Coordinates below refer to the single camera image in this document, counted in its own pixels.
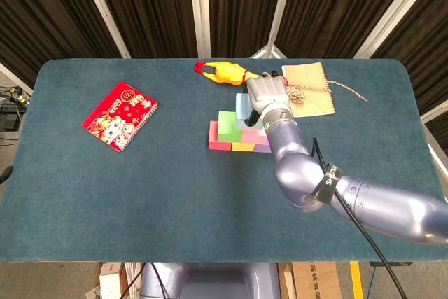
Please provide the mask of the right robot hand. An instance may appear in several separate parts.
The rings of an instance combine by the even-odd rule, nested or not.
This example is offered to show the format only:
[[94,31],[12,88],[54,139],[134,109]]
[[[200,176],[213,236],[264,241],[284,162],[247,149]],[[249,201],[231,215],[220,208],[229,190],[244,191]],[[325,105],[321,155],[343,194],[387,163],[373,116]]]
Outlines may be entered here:
[[280,76],[259,76],[246,81],[252,112],[245,120],[253,127],[260,120],[265,130],[279,123],[294,123],[284,80]]

